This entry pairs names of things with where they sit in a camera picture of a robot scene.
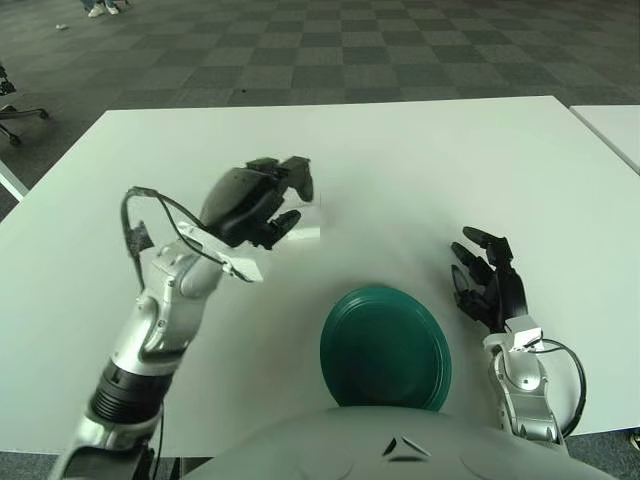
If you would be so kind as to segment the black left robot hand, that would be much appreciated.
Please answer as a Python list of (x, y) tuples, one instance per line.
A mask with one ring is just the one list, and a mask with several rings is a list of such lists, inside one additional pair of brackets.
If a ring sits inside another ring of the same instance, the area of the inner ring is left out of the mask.
[(297, 226), (302, 212), (281, 212), (285, 194), (294, 190), (304, 203), (314, 200), (310, 160), (293, 156), (284, 161), (260, 158), (225, 173), (207, 196), (197, 224), (180, 222), (177, 232), (201, 256), (224, 272), (248, 283), (261, 282), (257, 261), (232, 249), (248, 242), (272, 249)]

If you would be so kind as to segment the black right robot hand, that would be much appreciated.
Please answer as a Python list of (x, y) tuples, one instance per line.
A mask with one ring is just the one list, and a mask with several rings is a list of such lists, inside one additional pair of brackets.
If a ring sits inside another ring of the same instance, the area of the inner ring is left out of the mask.
[(471, 226), (464, 226), (462, 232), (484, 250), (485, 256), (474, 255), (459, 242), (451, 243), (458, 262), (480, 287), (480, 290), (472, 288), (462, 269), (452, 265), (456, 305), (491, 334), (506, 333), (508, 320), (529, 313), (523, 281), (512, 266), (514, 256), (508, 239)]

